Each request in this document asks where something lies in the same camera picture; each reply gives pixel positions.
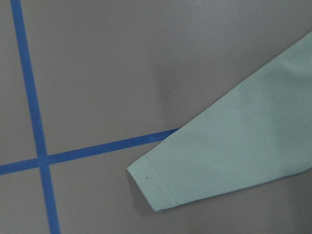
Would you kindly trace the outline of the green long-sleeve shirt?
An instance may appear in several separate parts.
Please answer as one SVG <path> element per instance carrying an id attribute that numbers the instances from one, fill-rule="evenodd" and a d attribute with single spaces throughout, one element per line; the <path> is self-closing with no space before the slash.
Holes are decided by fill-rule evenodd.
<path id="1" fill-rule="evenodd" d="M 307 34 L 128 167 L 155 211 L 312 166 Z"/>

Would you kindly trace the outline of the brown paper table cover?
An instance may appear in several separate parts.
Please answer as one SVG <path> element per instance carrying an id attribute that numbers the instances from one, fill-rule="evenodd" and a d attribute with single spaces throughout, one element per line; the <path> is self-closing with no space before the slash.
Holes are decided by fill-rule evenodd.
<path id="1" fill-rule="evenodd" d="M 0 3 L 3 234 L 309 234 L 312 173 L 155 212 L 127 167 L 312 29 L 309 0 L 23 0 L 49 217 L 12 4 Z"/>

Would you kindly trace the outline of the blue tape grid lines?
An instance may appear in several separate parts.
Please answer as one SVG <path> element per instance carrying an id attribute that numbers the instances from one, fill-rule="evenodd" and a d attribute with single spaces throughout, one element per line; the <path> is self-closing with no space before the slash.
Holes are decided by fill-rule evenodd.
<path id="1" fill-rule="evenodd" d="M 137 136 L 124 140 L 49 155 L 47 153 L 43 124 L 41 120 L 38 95 L 36 91 L 35 79 L 33 75 L 32 63 L 22 12 L 22 5 L 19 0 L 12 0 L 10 2 L 10 5 L 13 15 L 23 80 L 27 95 L 27 103 L 30 112 L 32 132 L 36 148 L 36 157 L 28 160 L 3 164 L 0 167 L 0 173 L 1 175 L 5 175 L 35 168 L 39 169 L 50 233 L 59 234 L 61 230 L 55 202 L 55 193 L 53 189 L 50 165 L 158 142 L 164 140 L 176 130 L 171 129 L 163 132 Z"/>

